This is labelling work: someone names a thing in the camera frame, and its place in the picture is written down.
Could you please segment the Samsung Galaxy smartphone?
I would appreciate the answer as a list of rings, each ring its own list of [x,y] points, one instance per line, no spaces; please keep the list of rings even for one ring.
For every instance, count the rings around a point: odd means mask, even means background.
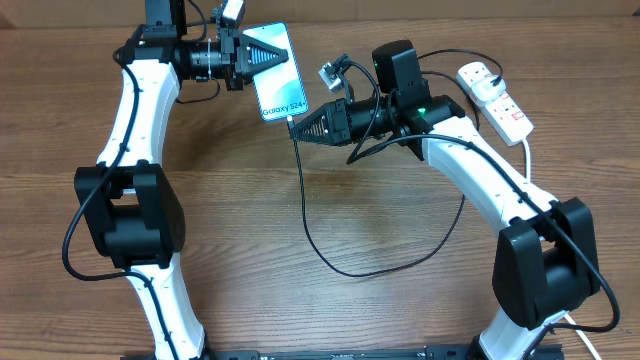
[[[309,106],[286,24],[248,28],[243,34],[283,49],[288,56],[285,62],[253,76],[263,120],[270,122],[306,113]]]

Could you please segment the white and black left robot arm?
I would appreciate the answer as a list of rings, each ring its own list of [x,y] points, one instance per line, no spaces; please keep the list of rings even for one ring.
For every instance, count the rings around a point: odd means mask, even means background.
[[[122,94],[109,139],[74,177],[76,219],[85,221],[113,276],[130,282],[155,342],[156,359],[210,359],[181,269],[182,206],[162,168],[169,115],[186,81],[239,91],[253,85],[266,121],[308,109],[287,26],[243,28],[245,5],[226,1],[200,21],[214,36],[187,35],[181,1],[149,1],[146,20],[114,52]]]

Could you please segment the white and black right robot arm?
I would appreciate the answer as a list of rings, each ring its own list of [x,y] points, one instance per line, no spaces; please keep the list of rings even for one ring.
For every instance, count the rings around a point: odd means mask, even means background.
[[[308,117],[305,140],[344,146],[377,137],[381,144],[348,160],[398,143],[447,176],[497,236],[492,287],[500,309],[466,358],[559,358],[559,350],[540,349],[543,338],[603,287],[589,208],[538,188],[491,148],[462,107],[432,95],[410,41],[384,44],[372,60],[373,95],[323,105]]]

